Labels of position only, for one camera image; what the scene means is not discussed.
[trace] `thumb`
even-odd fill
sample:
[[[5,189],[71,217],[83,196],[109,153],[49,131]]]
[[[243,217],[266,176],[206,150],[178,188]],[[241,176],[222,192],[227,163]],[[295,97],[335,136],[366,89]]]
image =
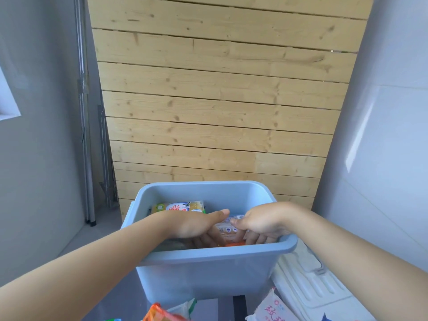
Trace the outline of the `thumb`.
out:
[[[239,230],[248,230],[247,219],[245,218],[245,216],[240,220],[235,218],[230,219],[230,224],[232,224],[234,227],[238,228]]]
[[[214,225],[224,221],[229,216],[229,213],[230,211],[226,208],[207,214],[207,216],[210,218],[211,224]]]

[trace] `orange package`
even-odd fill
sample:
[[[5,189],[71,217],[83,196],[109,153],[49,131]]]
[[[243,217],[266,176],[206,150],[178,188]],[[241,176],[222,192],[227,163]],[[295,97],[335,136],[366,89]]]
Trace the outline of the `orange package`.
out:
[[[177,314],[171,314],[160,307],[159,303],[153,304],[142,321],[188,321]]]

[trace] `gray wall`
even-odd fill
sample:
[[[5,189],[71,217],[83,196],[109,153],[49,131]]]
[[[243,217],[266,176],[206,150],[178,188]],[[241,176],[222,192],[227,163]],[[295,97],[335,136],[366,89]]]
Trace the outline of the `gray wall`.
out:
[[[428,0],[375,0],[314,211],[428,271]]]
[[[0,66],[21,112],[0,121],[0,286],[84,224],[74,34],[73,0],[0,0]]]

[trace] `forearm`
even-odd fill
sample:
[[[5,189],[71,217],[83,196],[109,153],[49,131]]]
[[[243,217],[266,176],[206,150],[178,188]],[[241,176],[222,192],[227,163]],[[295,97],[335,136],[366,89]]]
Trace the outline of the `forearm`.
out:
[[[425,320],[428,274],[336,226],[300,210],[284,221],[379,321]]]
[[[81,320],[168,237],[152,215],[43,265],[0,288],[4,320]]]

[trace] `hand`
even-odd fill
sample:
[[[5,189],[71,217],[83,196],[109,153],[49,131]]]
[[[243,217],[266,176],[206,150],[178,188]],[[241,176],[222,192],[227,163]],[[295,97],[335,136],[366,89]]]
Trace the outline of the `hand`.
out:
[[[274,243],[281,235],[290,234],[286,222],[291,212],[304,209],[290,202],[276,202],[253,207],[243,219],[231,219],[231,224],[238,229],[235,242],[243,241],[247,234],[245,244]]]
[[[219,245],[226,245],[215,224],[229,216],[228,209],[210,214],[179,210],[162,212],[165,212],[165,220],[168,221],[170,238],[191,238],[192,245],[196,248],[216,248]]]

